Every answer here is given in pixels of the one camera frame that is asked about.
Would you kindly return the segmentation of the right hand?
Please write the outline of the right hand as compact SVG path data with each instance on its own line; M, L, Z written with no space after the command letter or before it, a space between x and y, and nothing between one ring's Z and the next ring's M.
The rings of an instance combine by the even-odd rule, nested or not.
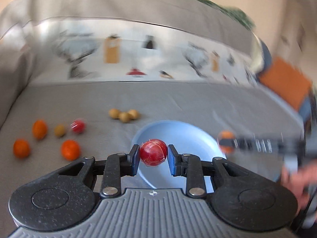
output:
M281 185L290 190L296 197L298 203L297 213L308 205L310 195L304 191L304 188L316 185L316 172L316 161L305 165L296 173L289 173L286 167L282 167Z

